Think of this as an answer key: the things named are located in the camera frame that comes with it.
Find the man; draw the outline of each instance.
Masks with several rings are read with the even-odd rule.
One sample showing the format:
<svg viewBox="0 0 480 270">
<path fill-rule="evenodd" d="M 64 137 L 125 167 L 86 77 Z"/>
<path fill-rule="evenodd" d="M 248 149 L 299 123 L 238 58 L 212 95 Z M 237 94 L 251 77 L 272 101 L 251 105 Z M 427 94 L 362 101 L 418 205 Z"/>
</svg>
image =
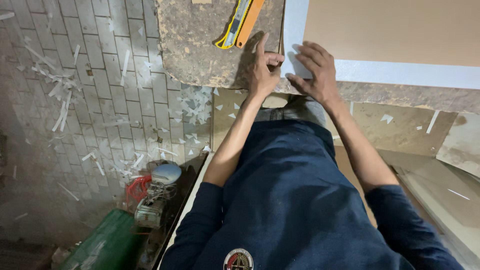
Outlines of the man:
<svg viewBox="0 0 480 270">
<path fill-rule="evenodd" d="M 313 74 L 311 82 L 288 76 L 315 101 L 297 98 L 283 109 L 260 110 L 284 60 L 264 52 L 267 38 L 257 45 L 249 95 L 160 269 L 462 269 L 355 124 L 324 48 L 299 47 L 296 57 Z M 340 134 L 378 229 L 336 166 L 320 104 Z"/>
</svg>

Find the beige board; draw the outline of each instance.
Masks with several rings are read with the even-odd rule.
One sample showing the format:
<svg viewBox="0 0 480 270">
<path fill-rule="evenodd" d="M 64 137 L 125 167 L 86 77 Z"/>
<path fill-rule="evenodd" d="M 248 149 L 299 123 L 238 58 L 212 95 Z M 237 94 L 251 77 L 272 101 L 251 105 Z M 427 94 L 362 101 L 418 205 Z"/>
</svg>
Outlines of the beige board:
<svg viewBox="0 0 480 270">
<path fill-rule="evenodd" d="M 478 0 L 310 0 L 304 40 L 336 59 L 480 66 Z"/>
</svg>

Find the white paper strip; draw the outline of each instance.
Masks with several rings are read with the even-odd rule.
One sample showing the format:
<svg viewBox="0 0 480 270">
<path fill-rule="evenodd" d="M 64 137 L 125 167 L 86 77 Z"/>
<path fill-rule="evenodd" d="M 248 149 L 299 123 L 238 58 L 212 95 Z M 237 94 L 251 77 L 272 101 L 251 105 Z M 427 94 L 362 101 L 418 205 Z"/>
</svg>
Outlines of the white paper strip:
<svg viewBox="0 0 480 270">
<path fill-rule="evenodd" d="M 435 124 L 435 120 L 437 120 L 437 116 L 439 112 L 440 112 L 439 110 L 436 110 L 435 113 L 433 114 L 432 120 L 430 121 L 430 125 L 428 126 L 428 129 L 427 129 L 427 134 L 430 134 L 433 124 Z"/>
</svg>

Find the embroidered emblem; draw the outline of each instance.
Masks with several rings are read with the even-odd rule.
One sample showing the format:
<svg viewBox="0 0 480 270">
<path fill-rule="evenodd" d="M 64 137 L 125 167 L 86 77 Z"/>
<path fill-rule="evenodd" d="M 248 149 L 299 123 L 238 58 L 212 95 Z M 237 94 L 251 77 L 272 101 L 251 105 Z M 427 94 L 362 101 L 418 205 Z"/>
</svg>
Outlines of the embroidered emblem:
<svg viewBox="0 0 480 270">
<path fill-rule="evenodd" d="M 225 258 L 223 270 L 253 270 L 253 259 L 245 249 L 234 249 Z"/>
</svg>

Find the white triangular scrap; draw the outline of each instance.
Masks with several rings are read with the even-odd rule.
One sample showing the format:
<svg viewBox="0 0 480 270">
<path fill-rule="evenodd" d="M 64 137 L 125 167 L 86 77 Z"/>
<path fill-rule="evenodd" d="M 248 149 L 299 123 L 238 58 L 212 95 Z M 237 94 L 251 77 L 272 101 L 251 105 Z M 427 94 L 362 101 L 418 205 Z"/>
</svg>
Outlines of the white triangular scrap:
<svg viewBox="0 0 480 270">
<path fill-rule="evenodd" d="M 389 124 L 392 119 L 393 119 L 393 116 L 390 116 L 388 114 L 384 114 L 384 116 L 382 117 L 382 119 L 380 121 L 387 120 L 387 124 Z"/>
</svg>

